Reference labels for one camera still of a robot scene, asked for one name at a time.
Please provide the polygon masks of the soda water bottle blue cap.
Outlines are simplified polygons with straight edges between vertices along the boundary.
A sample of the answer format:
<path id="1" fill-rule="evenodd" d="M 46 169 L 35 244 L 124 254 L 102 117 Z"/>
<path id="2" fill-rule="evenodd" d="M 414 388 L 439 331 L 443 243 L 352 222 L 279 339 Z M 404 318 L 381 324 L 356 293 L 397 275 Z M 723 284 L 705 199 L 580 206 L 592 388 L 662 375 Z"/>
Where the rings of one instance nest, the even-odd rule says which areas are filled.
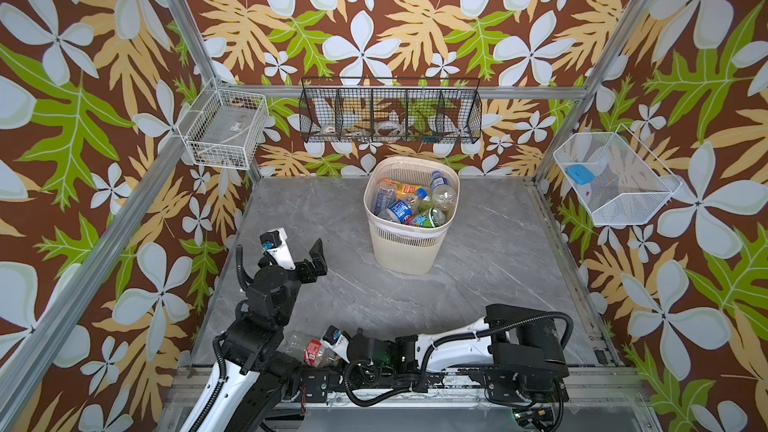
<path id="1" fill-rule="evenodd" d="M 390 180 L 382 180 L 377 184 L 373 201 L 373 214 L 378 216 L 391 206 L 397 199 L 398 186 Z"/>

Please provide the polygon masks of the orange label juice bottle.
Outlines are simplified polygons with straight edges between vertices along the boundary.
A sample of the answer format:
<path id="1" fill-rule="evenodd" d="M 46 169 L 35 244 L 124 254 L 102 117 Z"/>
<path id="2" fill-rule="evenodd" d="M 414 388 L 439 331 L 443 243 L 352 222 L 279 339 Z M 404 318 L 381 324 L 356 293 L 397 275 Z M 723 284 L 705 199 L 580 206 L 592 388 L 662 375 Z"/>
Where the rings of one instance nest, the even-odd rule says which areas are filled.
<path id="1" fill-rule="evenodd" d="M 392 179 L 383 179 L 382 182 L 387 185 L 390 188 L 394 188 L 396 196 L 398 198 L 401 198 L 404 195 L 407 194 L 414 194 L 416 195 L 420 200 L 423 200 L 428 197 L 429 193 L 427 190 L 419 185 L 413 185 L 408 183 L 401 183 L 397 182 Z"/>

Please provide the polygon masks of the clear bottle red label yellow cap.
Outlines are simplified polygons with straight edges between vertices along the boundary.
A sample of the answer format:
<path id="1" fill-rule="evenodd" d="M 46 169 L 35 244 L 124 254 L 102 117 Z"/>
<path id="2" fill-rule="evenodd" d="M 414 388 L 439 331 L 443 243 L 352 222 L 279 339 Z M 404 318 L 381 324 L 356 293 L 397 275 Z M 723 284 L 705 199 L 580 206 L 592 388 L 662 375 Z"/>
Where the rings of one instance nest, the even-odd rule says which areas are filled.
<path id="1" fill-rule="evenodd" d="M 314 368 L 331 367 L 340 361 L 340 357 L 319 339 L 296 331 L 285 333 L 278 350 Z"/>

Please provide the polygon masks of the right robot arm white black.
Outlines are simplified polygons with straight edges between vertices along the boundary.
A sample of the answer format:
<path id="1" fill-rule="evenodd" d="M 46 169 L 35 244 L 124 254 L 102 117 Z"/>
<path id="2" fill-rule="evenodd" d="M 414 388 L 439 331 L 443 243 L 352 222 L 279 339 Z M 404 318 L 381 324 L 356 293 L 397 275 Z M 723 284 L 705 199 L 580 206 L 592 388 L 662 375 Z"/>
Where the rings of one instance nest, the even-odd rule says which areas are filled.
<path id="1" fill-rule="evenodd" d="M 341 384 L 358 407 L 426 394 L 437 375 L 467 367 L 481 378 L 486 401 L 510 408 L 519 426 L 555 431 L 569 399 L 565 349 L 573 331 L 564 312 L 492 304 L 484 317 L 444 333 L 380 340 L 331 326 L 323 342 L 344 361 Z"/>

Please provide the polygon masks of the clear Pepsi bottle blue label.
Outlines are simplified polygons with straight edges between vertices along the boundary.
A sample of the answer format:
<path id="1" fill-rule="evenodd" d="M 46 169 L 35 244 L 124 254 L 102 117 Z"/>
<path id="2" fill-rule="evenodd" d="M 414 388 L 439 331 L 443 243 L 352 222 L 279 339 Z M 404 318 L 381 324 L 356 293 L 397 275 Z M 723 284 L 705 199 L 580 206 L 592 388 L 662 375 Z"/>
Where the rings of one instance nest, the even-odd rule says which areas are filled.
<path id="1" fill-rule="evenodd" d="M 423 188 L 418 188 L 414 192 L 403 193 L 389 206 L 378 212 L 376 216 L 389 222 L 406 224 L 418 213 L 421 203 L 427 197 L 428 193 Z"/>

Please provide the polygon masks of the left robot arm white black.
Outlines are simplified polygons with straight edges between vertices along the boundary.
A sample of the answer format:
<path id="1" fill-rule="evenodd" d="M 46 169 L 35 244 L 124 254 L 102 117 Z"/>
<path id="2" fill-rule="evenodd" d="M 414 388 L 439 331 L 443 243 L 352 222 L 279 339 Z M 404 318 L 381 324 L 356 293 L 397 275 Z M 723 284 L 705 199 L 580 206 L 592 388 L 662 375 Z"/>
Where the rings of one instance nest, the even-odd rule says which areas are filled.
<path id="1" fill-rule="evenodd" d="M 265 421 L 271 411 L 300 390 L 306 366 L 278 347 L 301 286 L 327 274 L 323 241 L 315 241 L 308 260 L 295 262 L 277 230 L 260 240 L 262 257 L 252 276 L 244 267 L 243 247 L 235 249 L 245 299 L 234 322 L 212 340 L 216 364 L 183 431 L 269 431 Z"/>

